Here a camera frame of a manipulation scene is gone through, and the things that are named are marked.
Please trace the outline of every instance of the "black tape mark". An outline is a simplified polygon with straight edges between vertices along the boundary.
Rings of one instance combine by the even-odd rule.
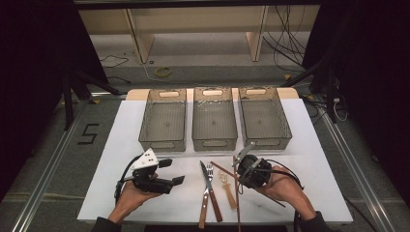
[[[92,136],[93,139],[91,139],[90,142],[78,142],[77,145],[88,145],[88,144],[93,144],[94,143],[94,139],[96,139],[97,137],[97,133],[87,133],[88,127],[96,127],[99,126],[100,124],[87,124],[87,126],[85,126],[84,131],[82,132],[82,136]]]

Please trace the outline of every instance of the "utensil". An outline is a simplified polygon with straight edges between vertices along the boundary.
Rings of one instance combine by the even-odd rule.
[[[232,192],[230,190],[230,184],[228,184],[228,175],[222,170],[220,170],[218,172],[218,176],[220,177],[220,180],[223,183],[222,188],[225,190],[226,196],[228,197],[231,210],[236,210],[238,207],[236,205],[235,198],[233,198]]]
[[[199,217],[199,228],[203,229],[205,227],[206,212],[208,209],[208,197],[211,197],[212,206],[214,207],[215,216],[217,221],[222,221],[222,215],[220,213],[220,207],[215,197],[214,190],[212,188],[211,182],[214,179],[214,166],[208,164],[208,168],[205,167],[205,164],[201,161],[202,173],[204,174],[206,188],[202,198],[202,207],[201,214]]]

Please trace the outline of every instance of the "wooden handle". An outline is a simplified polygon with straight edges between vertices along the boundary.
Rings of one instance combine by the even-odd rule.
[[[217,222],[222,221],[222,214],[220,213],[220,206],[218,205],[217,198],[215,197],[214,191],[209,190],[209,195],[211,196],[212,206],[214,207],[215,217],[217,217]]]
[[[236,210],[238,208],[236,206],[235,198],[233,198],[232,192],[230,191],[230,185],[229,184],[223,184],[223,189],[225,189],[226,196],[228,197],[229,205],[231,207],[231,210]]]
[[[201,205],[201,215],[199,217],[199,229],[205,228],[205,219],[206,219],[206,211],[208,207],[208,192],[204,193],[204,197],[202,198],[202,205]]]

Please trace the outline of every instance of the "black sleeve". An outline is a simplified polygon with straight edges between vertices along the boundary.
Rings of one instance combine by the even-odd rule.
[[[98,217],[91,232],[121,232],[121,225],[118,225],[109,219]]]
[[[302,232],[331,232],[334,231],[326,224],[320,212],[316,212],[316,217],[310,220],[299,219],[299,227]]]

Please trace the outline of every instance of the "fork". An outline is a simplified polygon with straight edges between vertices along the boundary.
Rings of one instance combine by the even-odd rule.
[[[208,163],[206,166],[209,182],[212,182],[214,179],[214,166],[211,163]],[[222,221],[222,214],[220,213],[220,206],[218,205],[217,198],[214,194],[214,189],[209,190],[209,195],[211,196],[212,206],[214,207],[215,217],[217,221]]]

